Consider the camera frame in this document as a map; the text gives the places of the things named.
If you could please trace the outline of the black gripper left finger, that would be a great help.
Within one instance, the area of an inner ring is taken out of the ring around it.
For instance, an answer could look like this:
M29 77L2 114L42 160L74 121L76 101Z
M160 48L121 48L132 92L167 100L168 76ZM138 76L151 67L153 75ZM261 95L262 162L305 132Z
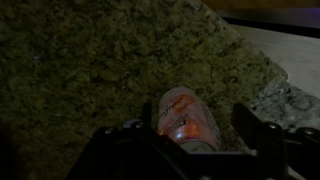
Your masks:
M152 122L152 103L147 102L143 105L142 123L144 127L150 127Z

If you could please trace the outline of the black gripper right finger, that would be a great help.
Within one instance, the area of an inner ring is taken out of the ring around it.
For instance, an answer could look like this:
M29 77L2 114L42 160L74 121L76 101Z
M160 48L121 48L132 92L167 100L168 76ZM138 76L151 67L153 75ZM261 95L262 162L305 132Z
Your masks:
M280 125L263 122L245 105L233 106L231 124L250 150L263 158L285 159L286 145Z

